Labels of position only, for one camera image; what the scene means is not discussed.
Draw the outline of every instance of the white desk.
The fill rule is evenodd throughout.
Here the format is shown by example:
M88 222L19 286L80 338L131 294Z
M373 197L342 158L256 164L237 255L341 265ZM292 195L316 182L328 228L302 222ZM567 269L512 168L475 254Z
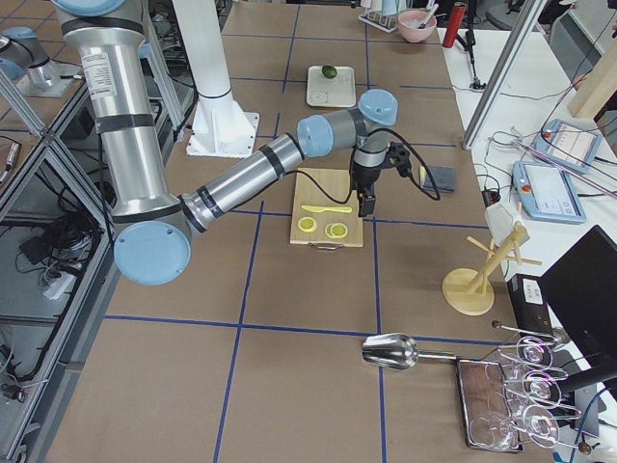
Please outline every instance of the white desk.
M440 37L443 39L445 30L440 30L439 32ZM476 68L482 82L489 80L503 45L508 39L508 34L508 32L502 31L475 31L477 42L477 45L474 47ZM467 127L471 115L480 100L480 93L458 90L468 89L469 83L471 82L469 56L463 51L459 43L455 43L452 48L444 48L443 54L448 66L452 85L455 87L457 104L463 126ZM552 54L545 38L539 33L532 33L523 47L523 52L512 66L501 91L511 95L540 97L560 93L567 89L569 85L570 81L568 77ZM564 98L550 117L551 119L559 118L564 121L574 121L566 106L573 95L574 91L570 92ZM532 100L501 95L496 101L496 105L493 108L488 122L482 128L478 141L471 150L473 161L481 164L481 166L476 166L477 173L487 173L482 166L485 166L484 160L490 136L499 130L510 132L512 127L515 127L516 130L523 135L538 132L558 99L559 96ZM591 120L576 120L576 122L577 125L585 128L596 127ZM530 142L532 139L533 137L531 136L525 140ZM501 137L500 140L507 140L507 138ZM522 156L523 152L521 150L501 148L496 144L492 144L488 161L504 171L512 172L512 164L520 160ZM606 141L603 141L598 156L605 159L615 159L615 155ZM525 159L531 160L531 156L528 155ZM608 166L599 162L595 162L594 165L611 173L613 176L617 176L617 167L615 166ZM501 186L506 186L510 183L510 178L506 174L490 166L486 166L486 168L488 174L495 177ZM611 182L612 180L607 177L596 173L589 174L588 176L600 182L602 185L608 186L610 189L617 189L617 184ZM483 185L484 178L479 177L478 179L480 185ZM579 180L574 179L574 182L578 193L598 193ZM491 180L488 180L488 184L489 187L493 186ZM518 200L517 193L513 192L512 195L509 195L507 188L501 190L501 196L502 201L511 201L514 203ZM522 254L524 257L530 259L541 260L543 265L517 265L513 262L509 266L506 278L509 279L515 273L542 275L568 249L570 249L579 238L596 224L602 226L611 238L617 241L617 201L608 197L599 197L583 198L581 202L587 214L587 222L582 225L553 224L527 218L528 220L525 221L525 225L529 230L531 239L522 247ZM553 320L553 324L559 324L556 318ZM570 348L571 346L569 345L568 347L575 358L580 357L580 352L575 346L572 345L572 348ZM589 367L585 361L579 364L583 368ZM602 418L608 422L617 423L617 403L610 394L607 393L603 394L602 399L609 407L609 409L602 414ZM564 431L562 435L565 442L572 442L576 434ZM603 445L612 445L614 448L617 448L617 431L606 426L601 426L600 442L602 442ZM566 449L560 451L560 453L567 461L570 456L570 451ZM577 461L586 460L577 457Z

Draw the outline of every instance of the wooden block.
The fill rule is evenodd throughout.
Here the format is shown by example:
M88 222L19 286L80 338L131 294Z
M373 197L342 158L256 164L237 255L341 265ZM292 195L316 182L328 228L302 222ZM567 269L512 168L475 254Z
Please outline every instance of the wooden block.
M575 118L593 119L617 91L617 41L613 41L568 103Z
M336 169L299 169L312 176L321 187L332 197L343 200L349 191L349 173ZM342 244L343 246L361 248L362 219L358 217L358 201L352 194L346 205L352 208L351 212L309 212L302 209L302 205L339 206L333 203L320 192L307 177L297 175L296 190L293 199L293 212L291 214L291 232L289 242L291 244ZM298 221L302 217L312 217L317 222L314 232L306 233L298 228ZM328 224L342 223L348 228L347 236L341 239L332 239L326 235L325 229Z

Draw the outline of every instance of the black monitor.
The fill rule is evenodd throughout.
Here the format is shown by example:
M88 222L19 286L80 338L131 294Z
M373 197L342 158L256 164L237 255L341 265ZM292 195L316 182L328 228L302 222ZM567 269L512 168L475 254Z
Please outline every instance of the black monitor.
M617 244L594 226L539 280L540 289L592 369L572 389L617 380ZM612 391L617 399L617 390Z

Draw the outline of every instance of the wooden stand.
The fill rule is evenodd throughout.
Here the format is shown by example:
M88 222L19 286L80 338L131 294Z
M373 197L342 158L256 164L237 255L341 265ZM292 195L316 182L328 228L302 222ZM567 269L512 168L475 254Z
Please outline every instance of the wooden stand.
M487 248L476 239L468 236L467 240L486 251L486 264L479 271L470 268L457 268L443 279L442 291L450 306L466 315L482 315L488 312L495 302L495 294L489 283L489 275L504 260L515 260L516 263L531 263L540 265L539 260L522 259L521 245L529 239L527 229L517 222L510 234L496 247L495 241Z

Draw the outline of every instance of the lime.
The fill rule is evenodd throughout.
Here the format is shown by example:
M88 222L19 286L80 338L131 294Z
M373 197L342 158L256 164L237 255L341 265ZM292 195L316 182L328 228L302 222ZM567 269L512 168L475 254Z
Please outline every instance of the lime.
M312 217L302 217L298 221L298 228L304 233L313 233L317 230L317 221Z
M321 73L324 74L324 77L327 79L334 79L338 71L334 66L326 65L321 67Z
M345 224L336 222L326 226L326 235L331 239L343 239L347 236L349 229Z

